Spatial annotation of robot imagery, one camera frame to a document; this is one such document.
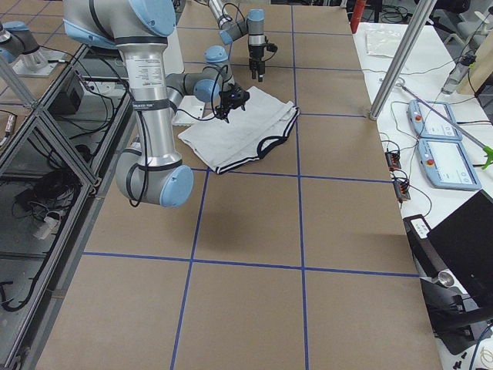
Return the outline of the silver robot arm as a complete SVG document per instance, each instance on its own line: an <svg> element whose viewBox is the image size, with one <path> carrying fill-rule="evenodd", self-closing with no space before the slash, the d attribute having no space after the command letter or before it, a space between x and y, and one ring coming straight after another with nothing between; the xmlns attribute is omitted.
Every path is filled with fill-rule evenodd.
<svg viewBox="0 0 493 370"><path fill-rule="evenodd" d="M232 109L245 107L250 94L233 78L221 46L206 51L199 73L166 74L169 37L176 29L171 1L66 1L66 34L87 46L115 49L128 76L139 135L123 150L116 168L120 192L132 206L141 203L179 207L193 189L193 171L176 151L172 120L184 96L211 103L226 119Z"/></svg>
<svg viewBox="0 0 493 370"><path fill-rule="evenodd" d="M246 17L234 20L226 11L227 3L206 1L206 5L216 19L220 38L224 45L230 45L237 39L248 36L249 68L252 79L263 81L265 75L265 51L272 50L264 33L265 13L261 8L249 10Z"/></svg>

